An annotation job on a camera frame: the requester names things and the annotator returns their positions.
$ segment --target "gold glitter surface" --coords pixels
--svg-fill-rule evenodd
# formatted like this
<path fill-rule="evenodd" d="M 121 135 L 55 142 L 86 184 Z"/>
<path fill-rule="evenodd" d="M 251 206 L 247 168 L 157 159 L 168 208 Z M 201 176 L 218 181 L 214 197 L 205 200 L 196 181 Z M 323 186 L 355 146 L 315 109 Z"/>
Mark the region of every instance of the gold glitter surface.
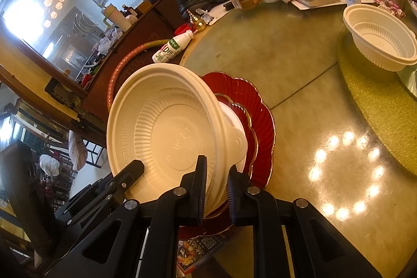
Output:
<path fill-rule="evenodd" d="M 340 34 L 339 47 L 343 77 L 363 116 L 395 159 L 417 175 L 417 101 L 395 72 L 361 54 L 348 30 Z"/>

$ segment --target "curved red tube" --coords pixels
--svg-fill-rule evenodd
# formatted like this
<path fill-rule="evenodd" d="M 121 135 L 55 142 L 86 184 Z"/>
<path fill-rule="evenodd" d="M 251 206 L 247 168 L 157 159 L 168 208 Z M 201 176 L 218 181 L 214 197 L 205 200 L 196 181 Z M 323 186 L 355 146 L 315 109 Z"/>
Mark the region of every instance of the curved red tube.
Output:
<path fill-rule="evenodd" d="M 108 84 L 107 110 L 108 110 L 109 113 L 110 113 L 110 109 L 111 109 L 111 106 L 113 104 L 113 99 L 114 99 L 114 86 L 116 85 L 116 81 L 119 78 L 119 75 L 122 72 L 122 70 L 124 69 L 124 67 L 127 65 L 127 63 L 130 62 L 130 60 L 132 60 L 132 58 L 134 58 L 137 54 L 145 51 L 146 49 L 152 48 L 152 47 L 155 47 L 155 46 L 162 46 L 162 45 L 164 45 L 168 42 L 169 42 L 169 39 L 150 41 L 149 43 L 145 43 L 143 45 L 138 46 L 133 51 L 129 52 L 126 55 L 126 57 L 124 57 L 122 59 L 122 61 L 119 63 L 119 65 L 113 71 L 113 74 L 111 75 L 111 78 L 110 78 L 110 83 Z"/>

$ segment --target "metal screw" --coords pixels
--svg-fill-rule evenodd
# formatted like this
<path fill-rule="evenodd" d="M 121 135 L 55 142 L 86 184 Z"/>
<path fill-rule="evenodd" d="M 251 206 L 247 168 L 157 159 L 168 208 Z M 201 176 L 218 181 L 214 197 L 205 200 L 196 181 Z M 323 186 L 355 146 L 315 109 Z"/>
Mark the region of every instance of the metal screw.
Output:
<path fill-rule="evenodd" d="M 187 190 L 184 189 L 184 188 L 176 188 L 176 189 L 174 189 L 174 194 L 176 196 L 182 196 L 182 195 L 185 195 L 186 193 L 187 193 Z"/>
<path fill-rule="evenodd" d="M 126 209 L 135 209 L 138 206 L 138 203 L 135 200 L 128 200 L 125 202 Z"/>
<path fill-rule="evenodd" d="M 305 199 L 297 199 L 295 204 L 302 209 L 304 209 L 305 207 L 309 205 L 309 203 Z"/>
<path fill-rule="evenodd" d="M 251 195 L 257 195 L 258 193 L 260 193 L 261 189 L 257 188 L 256 186 L 249 186 L 248 187 L 248 193 Z"/>

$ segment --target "green label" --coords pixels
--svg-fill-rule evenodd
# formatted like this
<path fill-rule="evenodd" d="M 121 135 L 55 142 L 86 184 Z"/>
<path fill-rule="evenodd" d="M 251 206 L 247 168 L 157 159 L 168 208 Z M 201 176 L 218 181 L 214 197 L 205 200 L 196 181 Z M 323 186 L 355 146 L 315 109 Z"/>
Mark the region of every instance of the green label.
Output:
<path fill-rule="evenodd" d="M 174 40 L 174 38 L 172 38 L 169 41 L 169 45 L 171 45 L 175 50 L 178 50 L 180 48 L 180 46 L 177 44 L 177 42 Z"/>

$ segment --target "round table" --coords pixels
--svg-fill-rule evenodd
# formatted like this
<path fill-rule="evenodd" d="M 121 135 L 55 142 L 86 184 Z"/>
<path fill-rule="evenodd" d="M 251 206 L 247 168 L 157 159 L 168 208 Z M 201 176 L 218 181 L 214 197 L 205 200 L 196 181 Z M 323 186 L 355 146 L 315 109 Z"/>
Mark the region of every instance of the round table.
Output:
<path fill-rule="evenodd" d="M 277 134 L 266 189 L 281 200 L 310 201 L 391 278 L 417 247 L 417 177 L 386 150 L 346 86 L 337 58 L 350 35 L 344 8 L 300 11 L 278 2 L 233 10 L 204 33 L 183 65 L 257 87 Z M 235 228 L 216 260 L 193 277 L 214 276 L 218 266 L 225 276 L 252 278 L 252 237 L 251 227 Z"/>

